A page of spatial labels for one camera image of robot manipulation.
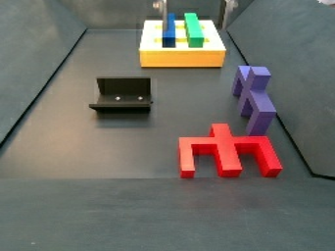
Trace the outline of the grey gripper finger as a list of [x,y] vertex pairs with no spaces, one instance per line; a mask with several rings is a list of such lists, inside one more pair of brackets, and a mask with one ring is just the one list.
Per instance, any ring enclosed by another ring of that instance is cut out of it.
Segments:
[[223,28],[227,28],[230,16],[238,7],[238,0],[224,0]]
[[156,0],[154,2],[154,8],[162,13],[163,22],[166,22],[168,19],[168,0]]

